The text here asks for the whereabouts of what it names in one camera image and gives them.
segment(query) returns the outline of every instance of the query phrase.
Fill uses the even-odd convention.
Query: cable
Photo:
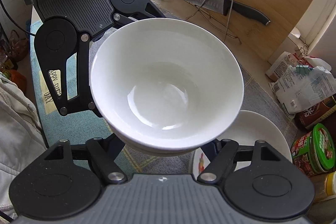
[[[2,217],[4,220],[7,220],[9,223],[11,223],[14,219],[6,215],[3,211],[0,211],[0,217]]]
[[[5,12],[5,14],[6,14],[6,16],[9,18],[9,20],[11,20],[12,22],[13,22],[13,24],[15,25],[15,26],[17,26],[20,30],[22,30],[23,32],[25,32],[25,33],[27,33],[27,34],[29,34],[29,35],[31,35],[31,36],[35,36],[35,34],[33,34],[33,33],[31,33],[31,32],[29,32],[29,31],[27,31],[27,30],[24,30],[23,28],[21,28],[12,18],[11,18],[11,16],[8,14],[8,12],[7,12],[7,10],[6,10],[6,8],[5,8],[5,6],[3,5],[3,3],[2,3],[2,0],[0,0],[0,5],[1,5],[1,8],[3,9],[3,11]]]

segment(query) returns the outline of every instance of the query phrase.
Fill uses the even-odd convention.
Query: green container
[[[291,148],[293,163],[307,176],[325,173],[335,165],[334,142],[323,124],[297,139]]]

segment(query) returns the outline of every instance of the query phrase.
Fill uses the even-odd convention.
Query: food container
[[[314,202],[336,195],[336,172],[315,175],[310,180],[315,187]]]
[[[335,165],[334,142],[320,123],[293,143],[291,153],[293,163],[309,177],[325,173]]]
[[[324,99],[322,102],[296,113],[295,120],[300,126],[311,129],[315,124],[322,122],[336,111],[336,94]]]

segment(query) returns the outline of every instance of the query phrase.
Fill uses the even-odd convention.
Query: black knife handle
[[[230,6],[231,6],[231,0],[224,0],[223,15],[228,14]],[[261,11],[258,11],[257,9],[244,5],[242,3],[233,1],[232,9],[235,10],[237,13],[241,14],[242,16],[259,21],[265,26],[267,26],[270,23],[270,19],[266,15],[264,15]]]

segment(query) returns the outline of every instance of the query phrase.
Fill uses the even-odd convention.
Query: chef knife
[[[191,4],[200,6],[204,0],[185,0]],[[203,5],[203,8],[212,10],[223,15],[227,15],[231,6],[231,0],[206,0]],[[258,11],[255,8],[244,5],[242,3],[233,1],[232,9],[237,13],[245,16],[249,19],[257,20],[260,23],[267,26],[270,23],[270,19],[264,15],[261,11]]]

